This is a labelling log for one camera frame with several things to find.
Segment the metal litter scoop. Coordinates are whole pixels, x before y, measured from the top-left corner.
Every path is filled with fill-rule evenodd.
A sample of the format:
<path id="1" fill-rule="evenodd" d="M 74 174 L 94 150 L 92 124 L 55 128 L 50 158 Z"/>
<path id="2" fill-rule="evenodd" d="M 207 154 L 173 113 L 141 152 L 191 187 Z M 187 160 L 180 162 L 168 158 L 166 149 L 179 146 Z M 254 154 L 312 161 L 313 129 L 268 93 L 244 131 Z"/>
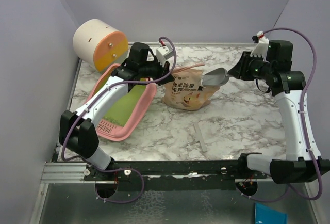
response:
<path id="1" fill-rule="evenodd" d="M 206 74 L 202 79 L 203 86 L 223 86 L 229 81 L 230 76 L 225 68 L 217 68 Z"/>

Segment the beige cat litter bag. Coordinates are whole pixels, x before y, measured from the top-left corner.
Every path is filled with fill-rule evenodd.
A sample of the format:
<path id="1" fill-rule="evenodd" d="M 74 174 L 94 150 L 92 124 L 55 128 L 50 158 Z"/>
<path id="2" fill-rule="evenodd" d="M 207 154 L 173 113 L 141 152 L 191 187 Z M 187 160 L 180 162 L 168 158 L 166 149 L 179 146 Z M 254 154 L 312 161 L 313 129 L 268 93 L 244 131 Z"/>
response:
<path id="1" fill-rule="evenodd" d="M 210 104 L 210 98 L 220 86 L 206 86 L 202 84 L 203 70 L 199 67 L 203 63 L 192 66 L 177 67 L 172 71 L 174 81 L 166 83 L 164 96 L 161 98 L 163 104 L 183 109 L 199 110 Z"/>

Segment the clear bag sealing clip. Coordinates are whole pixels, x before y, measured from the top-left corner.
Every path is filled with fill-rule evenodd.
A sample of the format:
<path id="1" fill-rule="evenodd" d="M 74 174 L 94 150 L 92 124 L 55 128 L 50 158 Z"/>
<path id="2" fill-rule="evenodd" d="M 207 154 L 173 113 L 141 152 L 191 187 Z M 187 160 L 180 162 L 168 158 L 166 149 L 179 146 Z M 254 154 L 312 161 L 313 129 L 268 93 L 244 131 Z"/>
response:
<path id="1" fill-rule="evenodd" d="M 204 138 L 202 136 L 202 132 L 199 125 L 197 123 L 194 123 L 193 128 L 195 130 L 195 134 L 194 134 L 195 141 L 200 144 L 202 152 L 207 152 L 207 147 L 205 145 Z"/>

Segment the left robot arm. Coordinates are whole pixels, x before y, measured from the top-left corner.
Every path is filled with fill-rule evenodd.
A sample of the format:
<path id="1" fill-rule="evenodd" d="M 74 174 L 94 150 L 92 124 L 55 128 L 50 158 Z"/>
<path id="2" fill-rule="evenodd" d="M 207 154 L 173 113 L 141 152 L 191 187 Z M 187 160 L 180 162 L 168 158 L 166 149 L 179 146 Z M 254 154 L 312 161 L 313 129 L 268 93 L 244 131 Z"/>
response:
<path id="1" fill-rule="evenodd" d="M 111 72 L 104 86 L 85 105 L 74 112 L 66 110 L 62 113 L 59 131 L 62 148 L 70 149 L 91 163 L 101 179 L 110 179 L 114 173 L 113 158 L 100 148 L 95 126 L 134 86 L 172 82 L 175 65 L 168 62 L 171 57 L 177 57 L 174 45 L 161 44 L 153 53 L 147 44 L 135 42 L 128 57 Z"/>

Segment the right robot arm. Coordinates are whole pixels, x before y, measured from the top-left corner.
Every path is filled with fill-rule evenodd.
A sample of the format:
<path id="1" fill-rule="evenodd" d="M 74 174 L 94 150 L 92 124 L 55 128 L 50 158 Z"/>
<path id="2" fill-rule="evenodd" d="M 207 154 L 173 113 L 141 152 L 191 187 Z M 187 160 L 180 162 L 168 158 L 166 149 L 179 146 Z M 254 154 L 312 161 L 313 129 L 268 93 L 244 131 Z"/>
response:
<path id="1" fill-rule="evenodd" d="M 305 183 L 329 171 L 315 143 L 307 113 L 306 81 L 301 71 L 292 71 L 293 44 L 285 40 L 254 37 L 256 46 L 244 51 L 229 76 L 242 81 L 263 80 L 275 98 L 286 137 L 285 160 L 260 153 L 242 154 L 237 165 L 242 178 L 255 171 L 269 175 L 277 184 Z"/>

